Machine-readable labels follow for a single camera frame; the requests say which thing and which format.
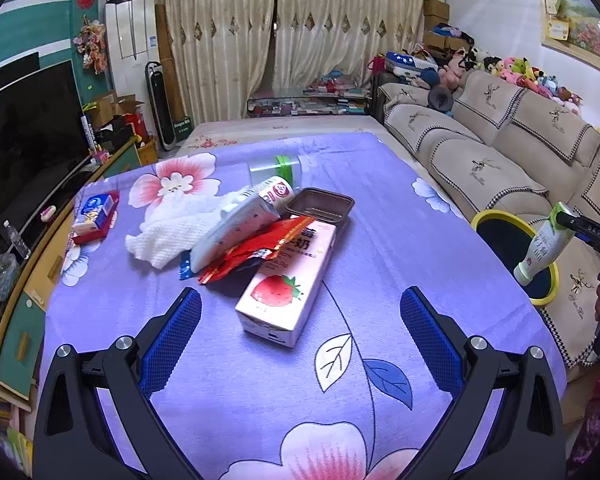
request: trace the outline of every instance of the blue gripper pad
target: blue gripper pad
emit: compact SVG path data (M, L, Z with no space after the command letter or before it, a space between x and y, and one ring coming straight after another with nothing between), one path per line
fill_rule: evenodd
M464 386L462 358L429 308L410 288L402 293L400 316L438 388L455 399Z
M142 359L142 378L138 385L147 400L152 393L166 386L201 315L202 300L197 291L191 290L180 301Z

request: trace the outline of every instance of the metal screw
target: metal screw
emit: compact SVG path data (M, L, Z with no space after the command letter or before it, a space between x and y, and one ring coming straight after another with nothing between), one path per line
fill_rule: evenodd
M134 340L131 339L128 335L123 335L122 337L118 338L118 340L116 341L116 348L118 350L126 350L127 348L129 348L131 346L131 343Z
M71 353L71 347L69 345L62 345L56 351L58 357L67 357Z
M529 353L531 354L531 357L534 357L535 359L542 359L544 357L544 352L537 346L532 346Z
M471 338L471 346L476 350L484 350L487 348L487 340L477 335L476 337Z

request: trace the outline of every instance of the tv stand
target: tv stand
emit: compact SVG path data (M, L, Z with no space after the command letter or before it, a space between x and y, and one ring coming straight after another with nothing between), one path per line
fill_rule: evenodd
M98 168L86 184L141 166L135 137ZM58 282L73 224L74 198L62 208L31 253L0 320L0 397L31 411L30 387L45 329L46 308Z

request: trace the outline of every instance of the bag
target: bag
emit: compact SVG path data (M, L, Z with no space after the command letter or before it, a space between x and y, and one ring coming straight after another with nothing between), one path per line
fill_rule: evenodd
M372 74L384 72L384 54L377 54L366 67Z

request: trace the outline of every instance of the trash bin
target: trash bin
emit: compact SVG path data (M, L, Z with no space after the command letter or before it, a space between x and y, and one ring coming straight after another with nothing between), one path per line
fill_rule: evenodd
M536 235L534 229L523 219L506 211L489 209L479 212L471 222L471 227L480 235L500 261L513 275ZM558 294L558 265L554 262L538 272L531 283L523 286L533 306L545 306Z

